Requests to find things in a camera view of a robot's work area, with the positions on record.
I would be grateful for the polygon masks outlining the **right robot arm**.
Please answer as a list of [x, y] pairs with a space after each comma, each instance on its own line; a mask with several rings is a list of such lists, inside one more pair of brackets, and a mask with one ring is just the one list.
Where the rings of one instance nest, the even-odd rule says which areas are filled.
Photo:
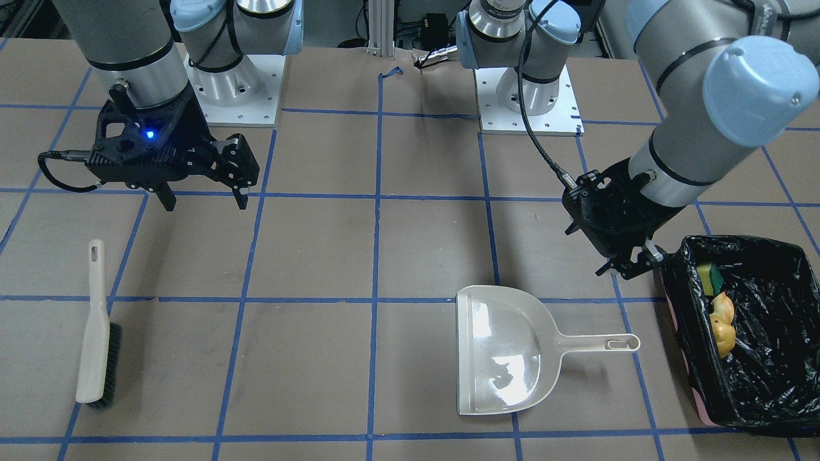
[[285, 56], [304, 43], [302, 1], [56, 1], [108, 90], [88, 150], [38, 155], [53, 186], [88, 193], [108, 183], [154, 193], [199, 175], [227, 186], [239, 208], [260, 166], [242, 134], [209, 125], [274, 125]]

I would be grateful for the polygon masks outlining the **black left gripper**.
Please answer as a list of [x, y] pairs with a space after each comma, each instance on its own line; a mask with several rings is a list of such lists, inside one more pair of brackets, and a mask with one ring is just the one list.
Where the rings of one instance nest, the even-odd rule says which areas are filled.
[[673, 218], [673, 208], [642, 193], [656, 179], [655, 170], [632, 175], [628, 164], [625, 159], [603, 172], [586, 172], [562, 195], [563, 207], [571, 216], [565, 233], [582, 231], [606, 259], [597, 275], [613, 270], [625, 280], [665, 265], [668, 253], [652, 239]]

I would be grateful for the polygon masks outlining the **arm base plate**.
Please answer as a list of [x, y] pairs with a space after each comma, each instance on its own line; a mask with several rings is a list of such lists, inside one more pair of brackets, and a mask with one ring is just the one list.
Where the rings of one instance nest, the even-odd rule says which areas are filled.
[[[516, 78], [511, 68], [477, 69], [475, 96], [484, 134], [524, 135]], [[556, 81], [536, 84], [524, 79], [522, 96], [530, 128], [536, 135], [574, 136], [585, 133], [574, 88], [563, 67]]]
[[275, 128], [286, 62], [285, 56], [258, 54], [227, 71], [185, 69], [211, 127]]

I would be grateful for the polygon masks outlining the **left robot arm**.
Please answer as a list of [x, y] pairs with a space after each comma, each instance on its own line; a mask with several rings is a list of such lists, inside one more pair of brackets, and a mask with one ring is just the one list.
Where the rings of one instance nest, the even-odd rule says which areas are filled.
[[666, 110], [631, 157], [571, 177], [536, 138], [580, 34], [563, 1], [471, 1], [456, 17], [466, 69], [504, 68], [502, 87], [535, 149], [563, 184], [571, 216], [606, 263], [632, 279], [667, 259], [653, 234], [818, 97], [817, 1], [630, 1], [632, 50]]

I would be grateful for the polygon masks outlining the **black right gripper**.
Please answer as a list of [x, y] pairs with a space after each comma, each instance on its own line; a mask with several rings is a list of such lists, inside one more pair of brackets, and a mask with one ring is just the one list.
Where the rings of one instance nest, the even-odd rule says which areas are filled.
[[123, 83], [109, 88], [85, 166], [100, 181], [152, 188], [167, 212], [177, 202], [167, 182], [190, 175], [225, 184], [246, 210], [260, 170], [243, 135], [222, 142], [211, 135], [191, 85], [168, 102], [137, 108]]

